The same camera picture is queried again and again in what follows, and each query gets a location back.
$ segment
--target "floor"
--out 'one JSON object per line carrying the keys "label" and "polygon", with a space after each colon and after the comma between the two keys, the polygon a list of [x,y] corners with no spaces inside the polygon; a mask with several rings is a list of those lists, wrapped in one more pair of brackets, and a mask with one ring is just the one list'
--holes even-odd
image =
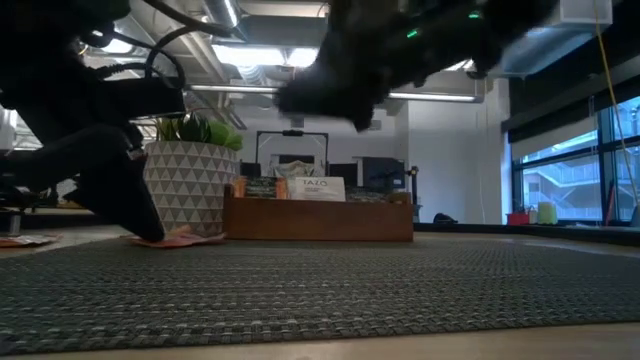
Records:
{"label": "floor", "polygon": [[[0,258],[113,239],[126,234],[125,231],[116,227],[79,228],[39,233],[62,234],[63,238],[58,243],[43,248],[0,250]],[[417,241],[429,241],[434,237],[448,237],[452,241],[469,238],[491,239],[530,246],[562,247],[595,254],[640,257],[640,249],[636,248],[526,236],[416,234]],[[537,328],[329,342],[64,353],[20,356],[16,359],[75,360],[89,357],[92,360],[114,358],[121,360],[178,358],[181,360],[640,359],[640,324]]]}

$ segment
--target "potted plant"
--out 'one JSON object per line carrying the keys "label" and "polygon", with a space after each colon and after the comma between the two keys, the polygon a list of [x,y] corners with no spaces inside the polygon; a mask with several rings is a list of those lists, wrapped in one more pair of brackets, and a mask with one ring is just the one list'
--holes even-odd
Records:
{"label": "potted plant", "polygon": [[195,113],[157,122],[147,144],[144,179],[165,231],[184,225],[199,235],[222,231],[224,186],[238,173],[242,136]]}

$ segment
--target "black cable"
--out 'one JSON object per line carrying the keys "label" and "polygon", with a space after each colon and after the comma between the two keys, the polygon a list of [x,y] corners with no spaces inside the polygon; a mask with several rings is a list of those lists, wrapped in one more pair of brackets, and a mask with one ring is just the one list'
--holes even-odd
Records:
{"label": "black cable", "polygon": [[145,77],[150,77],[151,76],[151,72],[153,71],[153,63],[156,60],[156,57],[158,57],[158,54],[162,53],[162,49],[167,46],[167,44],[169,44],[170,42],[172,42],[173,40],[179,38],[180,36],[186,35],[188,33],[197,31],[194,28],[185,26],[183,28],[174,30],[170,33],[168,33],[167,35],[163,36],[157,43],[156,45],[153,47],[153,49],[151,49],[151,52],[149,53],[149,55],[147,56],[147,69],[145,70]]}
{"label": "black cable", "polygon": [[[132,37],[129,37],[127,35],[124,34],[120,34],[117,32],[113,32],[111,35],[114,39],[118,39],[120,41],[126,42],[128,44],[131,44],[133,46],[138,46],[138,47],[142,47],[145,49],[149,49],[149,50],[154,50],[156,48],[156,46],[153,45],[149,45],[147,43],[145,43],[144,41],[140,41],[137,39],[134,39]],[[187,77],[186,74],[184,72],[184,68],[182,67],[182,64],[180,64],[180,62],[178,61],[178,59],[176,59],[175,56],[169,54],[168,52],[158,48],[157,50],[160,54],[164,55],[167,57],[167,59],[169,59],[169,61],[171,61],[171,63],[175,66],[176,68],[176,73],[178,75],[178,83],[176,84],[176,87],[179,89],[184,89],[184,87],[187,85]]]}
{"label": "black cable", "polygon": [[149,6],[157,9],[164,15],[170,17],[171,19],[187,26],[193,28],[194,31],[202,31],[203,33],[218,36],[218,37],[231,37],[231,29],[216,24],[208,24],[202,21],[198,21],[194,18],[191,18],[180,11],[172,8],[171,6],[163,3],[161,0],[143,0]]}
{"label": "black cable", "polygon": [[[148,69],[147,64],[136,62],[136,63],[114,64],[114,65],[102,66],[95,69],[95,72],[100,80],[104,80],[104,79],[110,78],[113,75],[125,72],[127,70],[147,70],[147,69]],[[160,72],[160,70],[151,68],[151,72],[167,80],[164,74]]]}

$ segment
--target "white sign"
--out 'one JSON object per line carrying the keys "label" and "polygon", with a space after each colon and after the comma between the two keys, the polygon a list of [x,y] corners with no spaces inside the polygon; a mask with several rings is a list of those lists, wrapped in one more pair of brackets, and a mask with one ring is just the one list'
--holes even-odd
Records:
{"label": "white sign", "polygon": [[290,190],[294,200],[346,201],[341,177],[298,177]]}

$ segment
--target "yellow cable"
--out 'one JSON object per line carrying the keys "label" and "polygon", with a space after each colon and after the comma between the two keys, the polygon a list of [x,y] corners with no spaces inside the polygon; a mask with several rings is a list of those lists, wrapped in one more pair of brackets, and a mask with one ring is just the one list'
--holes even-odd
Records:
{"label": "yellow cable", "polygon": [[616,122],[618,124],[618,132],[620,134],[620,141],[622,144],[622,154],[624,155],[624,162],[629,173],[629,180],[631,180],[631,189],[633,190],[633,198],[635,199],[636,206],[640,208],[640,200],[638,199],[638,191],[636,190],[636,183],[633,180],[633,174],[631,173],[631,162],[629,161],[629,154],[627,153],[627,145],[624,141],[624,134],[622,133],[622,124],[620,121],[620,110],[618,109],[618,102],[616,101],[616,94],[613,91],[613,81],[611,80],[611,71],[609,69],[609,61],[607,60],[607,51],[604,48],[604,40],[602,39],[602,31],[600,31],[600,20],[598,15],[598,1],[593,0],[593,11],[596,16],[596,34],[598,36],[598,43],[600,44],[600,54],[602,55],[602,63],[604,64],[604,73],[607,78],[607,85],[609,86],[609,95],[611,96],[611,103],[615,112]]}
{"label": "yellow cable", "polygon": [[84,55],[84,53],[87,52],[87,49],[89,49],[89,45],[84,45],[84,49],[80,50],[80,52],[78,53],[78,56],[82,56]]}

